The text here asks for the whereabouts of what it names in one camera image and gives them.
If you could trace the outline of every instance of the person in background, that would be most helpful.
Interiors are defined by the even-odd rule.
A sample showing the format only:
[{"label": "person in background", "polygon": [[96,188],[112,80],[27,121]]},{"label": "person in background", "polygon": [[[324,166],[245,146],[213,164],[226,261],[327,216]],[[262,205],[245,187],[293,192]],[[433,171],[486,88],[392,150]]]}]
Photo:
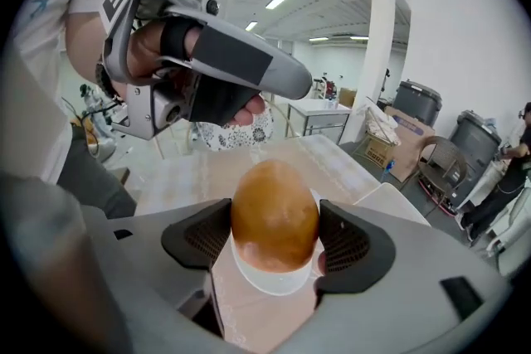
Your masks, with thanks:
[{"label": "person in background", "polygon": [[[59,40],[63,31],[66,53],[74,69],[88,81],[96,82],[96,64],[106,38],[98,13],[103,1],[26,0],[22,5],[12,29],[13,45],[46,99],[53,99],[59,107],[52,105],[54,116],[51,116],[50,112],[44,115],[41,111],[49,109],[32,99],[32,111],[28,113],[32,118],[55,123],[58,114],[61,115],[60,121],[64,116],[61,112],[64,106],[59,91]],[[163,29],[163,22],[151,22],[131,36],[127,60],[131,75],[150,75],[158,67],[156,60],[160,56],[160,37]],[[200,32],[200,27],[194,27],[185,36],[184,47],[189,56]],[[127,103],[126,85],[114,81],[111,83],[117,96]],[[262,113],[264,108],[263,100],[256,96],[244,109],[236,113],[232,122],[251,124],[253,114]],[[47,135],[46,140],[55,140],[51,146],[36,146],[42,151],[39,169],[32,168],[28,171],[15,167],[17,175],[39,177],[44,182],[57,183],[73,194],[81,204],[103,210],[108,218],[132,216],[136,207],[133,198],[118,179],[90,155],[83,129],[73,129],[66,116],[64,123],[60,134]],[[13,155],[20,158],[20,163],[24,163],[25,151],[23,147],[17,149]]]},{"label": "person in background", "polygon": [[493,191],[472,211],[455,216],[458,226],[466,231],[470,242],[474,242],[490,226],[496,216],[524,189],[525,179],[531,171],[531,102],[523,111],[525,130],[520,145],[516,148],[502,148],[500,159],[510,159],[507,172]]}]

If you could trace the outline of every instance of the white shirt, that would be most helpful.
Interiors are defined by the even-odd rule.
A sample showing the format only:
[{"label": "white shirt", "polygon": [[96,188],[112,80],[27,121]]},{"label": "white shirt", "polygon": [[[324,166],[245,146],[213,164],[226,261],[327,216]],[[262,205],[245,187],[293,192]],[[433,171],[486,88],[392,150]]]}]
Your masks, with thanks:
[{"label": "white shirt", "polygon": [[[71,126],[62,112],[64,107],[59,93],[59,40],[68,13],[98,12],[102,2],[103,0],[26,0],[17,15],[12,31],[14,45],[40,89],[59,106],[59,109],[49,108],[49,105],[39,103],[40,96],[33,96],[28,99],[32,111],[37,118],[50,123],[60,122],[55,114],[64,115],[61,117],[64,125],[58,134],[54,134],[53,138],[44,138],[47,141],[55,139],[55,142],[49,143],[50,146],[36,147],[45,158],[38,158],[39,165],[33,164],[31,171],[18,170],[17,175],[27,177],[29,174],[55,183],[61,174],[71,144]],[[54,128],[51,125],[47,131],[57,133],[57,126]],[[41,135],[35,134],[35,138],[36,143],[39,143]],[[19,155],[23,156],[24,152],[17,153]],[[25,167],[23,158],[19,165]]]}]

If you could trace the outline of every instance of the brown egg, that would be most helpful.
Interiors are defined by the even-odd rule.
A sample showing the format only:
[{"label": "brown egg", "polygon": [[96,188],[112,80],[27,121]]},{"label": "brown egg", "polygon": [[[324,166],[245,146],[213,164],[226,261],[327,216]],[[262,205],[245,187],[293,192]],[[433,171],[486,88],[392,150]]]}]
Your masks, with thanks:
[{"label": "brown egg", "polygon": [[276,273],[300,269],[319,236],[319,210],[300,174],[287,162],[256,164],[232,199],[236,249],[253,267]]}]

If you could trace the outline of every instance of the white pillar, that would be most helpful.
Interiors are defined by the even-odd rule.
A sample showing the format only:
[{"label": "white pillar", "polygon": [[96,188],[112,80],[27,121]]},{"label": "white pillar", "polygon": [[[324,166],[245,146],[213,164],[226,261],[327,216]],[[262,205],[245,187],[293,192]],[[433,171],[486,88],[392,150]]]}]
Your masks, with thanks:
[{"label": "white pillar", "polygon": [[341,143],[355,142],[363,136],[365,116],[355,115],[354,111],[366,97],[376,103],[380,96],[380,89],[391,54],[394,29],[395,0],[372,0],[369,39],[362,74],[359,77],[358,93],[354,101],[353,112],[348,117]]}]

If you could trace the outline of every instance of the checkered tablecloth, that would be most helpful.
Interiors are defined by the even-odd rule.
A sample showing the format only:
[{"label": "checkered tablecloth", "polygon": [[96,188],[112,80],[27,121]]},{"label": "checkered tablecloth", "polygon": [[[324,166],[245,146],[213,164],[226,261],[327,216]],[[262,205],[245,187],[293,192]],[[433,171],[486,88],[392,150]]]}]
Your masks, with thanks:
[{"label": "checkered tablecloth", "polygon": [[232,197],[241,176],[260,161],[288,162],[308,187],[331,201],[353,204],[379,185],[367,170],[322,135],[252,148],[194,153],[165,160],[142,190],[136,215]]},{"label": "checkered tablecloth", "polygon": [[[232,197],[240,177],[269,158],[297,168],[319,197],[353,204],[379,187],[379,182],[325,136],[292,138],[252,148],[195,153],[163,162],[139,199],[136,214],[151,214],[202,201]],[[270,352],[314,311],[317,257],[306,284],[284,297],[270,296],[249,284],[237,268],[230,243],[213,268],[217,303],[225,339],[251,352]]]}]

